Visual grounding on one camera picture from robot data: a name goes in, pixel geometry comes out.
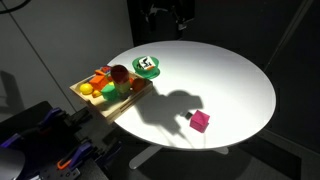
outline orange toy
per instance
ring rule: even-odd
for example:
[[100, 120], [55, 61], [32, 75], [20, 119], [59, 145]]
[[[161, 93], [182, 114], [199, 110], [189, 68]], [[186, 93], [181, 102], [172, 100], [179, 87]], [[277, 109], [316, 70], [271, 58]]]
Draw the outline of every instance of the orange toy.
[[132, 85], [133, 83], [133, 78], [129, 78], [130, 84]]
[[92, 85], [93, 89], [101, 91], [109, 82], [105, 76], [96, 75], [89, 83]]
[[145, 85], [146, 85], [146, 81], [144, 79], [136, 78], [133, 80], [131, 87], [133, 92], [139, 92], [141, 89], [144, 88]]
[[94, 73], [95, 73], [96, 75], [101, 75], [101, 76], [104, 76], [104, 75], [105, 75], [104, 72], [102, 72], [101, 70], [95, 70]]

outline toy fruit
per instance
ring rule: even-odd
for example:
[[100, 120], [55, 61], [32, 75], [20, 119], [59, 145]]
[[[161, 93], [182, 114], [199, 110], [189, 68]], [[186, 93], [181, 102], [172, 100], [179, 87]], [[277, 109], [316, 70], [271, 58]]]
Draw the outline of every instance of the toy fruit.
[[132, 85], [133, 83], [133, 78], [129, 78], [130, 84]]
[[94, 90], [93, 92], [92, 92], [92, 97], [93, 98], [97, 98], [97, 97], [99, 97], [99, 96], [101, 96], [101, 92], [100, 91], [98, 91], [98, 90]]
[[143, 89], [143, 87], [145, 86], [146, 81], [145, 79], [142, 78], [136, 78], [133, 80], [132, 82], [132, 91], [133, 92], [139, 92], [141, 89]]
[[80, 86], [80, 91], [84, 95], [91, 94], [93, 91], [93, 87], [89, 83], [84, 83]]

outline red toy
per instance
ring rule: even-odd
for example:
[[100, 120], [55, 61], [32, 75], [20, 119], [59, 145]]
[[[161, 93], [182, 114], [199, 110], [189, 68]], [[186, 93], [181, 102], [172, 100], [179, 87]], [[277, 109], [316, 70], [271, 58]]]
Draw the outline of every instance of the red toy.
[[111, 71], [111, 66], [102, 66], [100, 70], [104, 73], [109, 73]]
[[196, 113], [194, 113], [194, 115], [191, 117], [190, 127], [203, 133], [209, 124], [209, 118], [209, 115], [197, 110]]

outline yellow toy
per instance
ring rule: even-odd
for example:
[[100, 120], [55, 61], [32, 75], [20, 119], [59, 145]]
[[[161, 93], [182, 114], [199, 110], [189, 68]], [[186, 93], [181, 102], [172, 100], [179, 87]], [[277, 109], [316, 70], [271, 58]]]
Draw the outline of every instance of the yellow toy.
[[98, 90], [94, 90], [93, 92], [92, 92], [92, 97], [93, 98], [96, 98], [96, 97], [99, 97], [99, 96], [101, 96], [101, 92], [100, 91], [98, 91]]
[[81, 84], [80, 91], [83, 95], [89, 95], [93, 91], [93, 87], [89, 83]]

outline table leg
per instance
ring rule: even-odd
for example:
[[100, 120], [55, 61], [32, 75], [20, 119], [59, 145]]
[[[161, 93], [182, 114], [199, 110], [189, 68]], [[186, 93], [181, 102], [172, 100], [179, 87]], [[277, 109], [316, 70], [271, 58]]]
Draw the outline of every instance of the table leg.
[[229, 153], [229, 148], [228, 147], [216, 148], [216, 149], [212, 149], [212, 151], [215, 151], [223, 155], [227, 155]]
[[138, 154], [136, 157], [134, 157], [129, 162], [129, 167], [131, 169], [138, 168], [142, 163], [144, 163], [146, 160], [148, 160], [151, 156], [153, 156], [155, 153], [157, 153], [162, 146], [158, 145], [150, 145], [145, 150], [143, 150], [140, 154]]

